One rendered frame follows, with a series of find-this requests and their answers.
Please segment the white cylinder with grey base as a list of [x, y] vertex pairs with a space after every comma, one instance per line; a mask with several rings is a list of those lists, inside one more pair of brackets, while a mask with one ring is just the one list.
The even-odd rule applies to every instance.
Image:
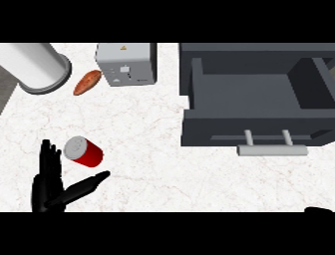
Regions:
[[73, 63], [50, 43], [0, 43], [0, 66], [31, 95], [55, 92], [73, 74]]

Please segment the orange sweet potato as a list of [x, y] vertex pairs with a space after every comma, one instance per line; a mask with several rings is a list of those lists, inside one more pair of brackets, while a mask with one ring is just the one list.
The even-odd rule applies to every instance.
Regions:
[[99, 70], [89, 72], [75, 87], [74, 95], [78, 96], [87, 90], [90, 90], [93, 86], [98, 84], [101, 78], [102, 78], [102, 72]]

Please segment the red can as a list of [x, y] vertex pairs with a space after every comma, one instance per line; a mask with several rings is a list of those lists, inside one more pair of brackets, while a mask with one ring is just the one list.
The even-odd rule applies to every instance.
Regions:
[[80, 135], [68, 140], [64, 154], [67, 159], [87, 167], [96, 167], [105, 156], [104, 150]]

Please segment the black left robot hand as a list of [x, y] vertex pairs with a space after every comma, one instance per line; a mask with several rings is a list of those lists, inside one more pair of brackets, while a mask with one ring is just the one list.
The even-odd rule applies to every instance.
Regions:
[[61, 156], [62, 151], [44, 139], [40, 149], [40, 173], [34, 177], [31, 191], [34, 212], [64, 212], [67, 205], [92, 194], [111, 176], [107, 170], [65, 188]]

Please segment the dark grey cabinet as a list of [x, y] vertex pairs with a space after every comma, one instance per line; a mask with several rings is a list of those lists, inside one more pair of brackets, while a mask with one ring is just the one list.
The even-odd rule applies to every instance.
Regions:
[[188, 95], [192, 59], [210, 75], [287, 75], [302, 61], [335, 67], [335, 43], [180, 43], [179, 93]]

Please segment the dark grey drawer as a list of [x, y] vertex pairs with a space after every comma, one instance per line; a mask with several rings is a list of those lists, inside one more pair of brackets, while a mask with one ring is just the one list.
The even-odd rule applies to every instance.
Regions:
[[180, 144], [237, 146], [246, 132], [257, 144], [321, 146], [335, 141], [335, 83], [324, 60], [303, 59], [285, 74], [207, 75], [191, 61], [189, 109]]

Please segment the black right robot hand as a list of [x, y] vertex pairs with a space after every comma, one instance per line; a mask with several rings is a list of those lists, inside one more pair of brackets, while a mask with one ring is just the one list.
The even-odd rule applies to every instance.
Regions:
[[335, 212], [335, 211], [333, 211], [327, 208], [322, 208], [322, 207], [309, 206], [305, 208], [305, 212], [321, 213], [321, 212]]

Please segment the grey toaster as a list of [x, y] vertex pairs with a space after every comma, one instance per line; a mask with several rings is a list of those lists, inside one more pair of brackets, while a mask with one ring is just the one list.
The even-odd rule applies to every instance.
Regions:
[[96, 62], [112, 87], [154, 85], [158, 81], [157, 43], [101, 43]]

